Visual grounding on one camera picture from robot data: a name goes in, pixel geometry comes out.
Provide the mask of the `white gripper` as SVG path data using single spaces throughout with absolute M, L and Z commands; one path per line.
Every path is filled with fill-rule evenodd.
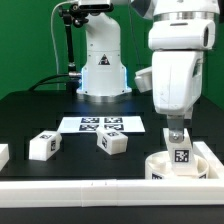
M 136 72 L 140 92 L 151 90 L 158 114 L 167 115 L 170 142 L 184 140 L 184 118 L 202 91 L 203 52 L 155 51 L 152 64 Z

